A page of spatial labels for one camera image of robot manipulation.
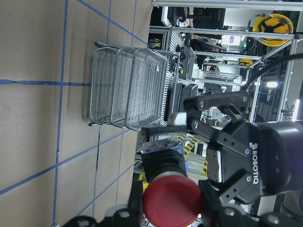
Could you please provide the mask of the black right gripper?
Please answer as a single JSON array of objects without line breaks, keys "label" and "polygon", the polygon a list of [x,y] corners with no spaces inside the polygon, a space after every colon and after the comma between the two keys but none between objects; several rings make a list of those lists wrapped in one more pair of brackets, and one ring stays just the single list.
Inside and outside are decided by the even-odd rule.
[{"label": "black right gripper", "polygon": [[[252,203],[303,187],[302,121],[250,123],[246,91],[207,94],[183,102],[187,128],[208,139],[208,178],[222,202]],[[231,117],[221,130],[200,121],[217,107]]]}]

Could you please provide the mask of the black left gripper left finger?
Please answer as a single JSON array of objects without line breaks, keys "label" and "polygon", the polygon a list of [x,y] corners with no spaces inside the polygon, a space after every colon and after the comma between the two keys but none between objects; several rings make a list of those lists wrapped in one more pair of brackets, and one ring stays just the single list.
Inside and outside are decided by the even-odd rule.
[{"label": "black left gripper left finger", "polygon": [[130,213],[132,227],[141,227],[143,222],[143,183],[133,181],[127,209]]}]

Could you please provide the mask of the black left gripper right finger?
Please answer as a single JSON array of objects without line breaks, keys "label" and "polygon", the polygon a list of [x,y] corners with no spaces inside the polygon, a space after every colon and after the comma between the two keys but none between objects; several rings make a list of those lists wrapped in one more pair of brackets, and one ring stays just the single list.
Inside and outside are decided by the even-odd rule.
[{"label": "black left gripper right finger", "polygon": [[223,206],[208,180],[199,180],[202,193],[201,215],[204,227],[223,227]]}]

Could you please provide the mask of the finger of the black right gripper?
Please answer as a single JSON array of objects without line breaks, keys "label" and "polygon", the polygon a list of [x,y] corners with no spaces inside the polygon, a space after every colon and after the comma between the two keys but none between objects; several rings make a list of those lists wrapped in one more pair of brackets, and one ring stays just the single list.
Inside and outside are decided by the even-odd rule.
[{"label": "finger of the black right gripper", "polygon": [[141,129],[144,136],[155,136],[168,133],[185,133],[186,126],[166,126],[166,127],[144,127]]}]

